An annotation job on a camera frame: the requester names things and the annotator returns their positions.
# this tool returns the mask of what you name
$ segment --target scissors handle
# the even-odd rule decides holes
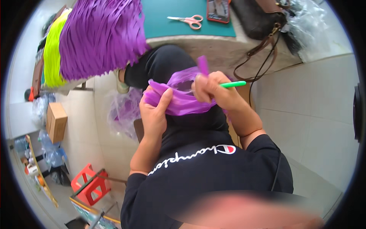
[[[203,20],[203,17],[201,15],[193,15],[192,17],[190,18],[185,18],[184,22],[189,24],[189,27],[191,29],[200,29],[201,28],[201,21]]]

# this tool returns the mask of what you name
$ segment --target beige shoe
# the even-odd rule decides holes
[[[118,77],[119,76],[119,71],[120,71],[120,69],[116,69],[116,70],[113,71],[114,74],[116,75],[116,78],[117,78],[117,91],[120,94],[126,94],[127,92],[130,91],[130,86],[128,86],[127,84],[125,84],[121,81],[119,81],[119,77]]]

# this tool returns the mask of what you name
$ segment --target black pants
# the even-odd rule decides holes
[[[124,81],[127,85],[145,90],[148,80],[167,83],[174,72],[197,66],[190,55],[176,45],[164,45],[145,53],[139,63],[128,65]],[[167,117],[167,130],[164,139],[184,130],[215,130],[228,132],[226,116],[222,109],[215,105],[203,114],[188,114]]]

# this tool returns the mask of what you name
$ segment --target champion logo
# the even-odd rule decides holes
[[[198,150],[195,154],[192,154],[190,156],[179,156],[178,152],[175,152],[175,157],[174,158],[168,158],[165,159],[164,161],[160,162],[159,164],[156,165],[156,167],[154,168],[153,171],[149,172],[148,176],[153,174],[157,169],[160,169],[163,165],[165,168],[168,167],[168,162],[169,163],[175,163],[178,162],[180,160],[186,160],[186,159],[192,159],[194,157],[196,157],[198,154],[204,154],[206,151],[213,151],[214,154],[222,153],[222,154],[233,154],[236,151],[236,147],[233,145],[214,145],[212,147],[207,147],[207,148],[203,148],[201,150]]]

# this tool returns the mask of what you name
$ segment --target green pen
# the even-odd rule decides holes
[[[244,86],[246,84],[247,84],[247,82],[245,82],[245,81],[235,81],[235,82],[230,82],[230,83],[223,83],[223,84],[220,84],[220,86],[223,88],[232,88],[232,87]]]

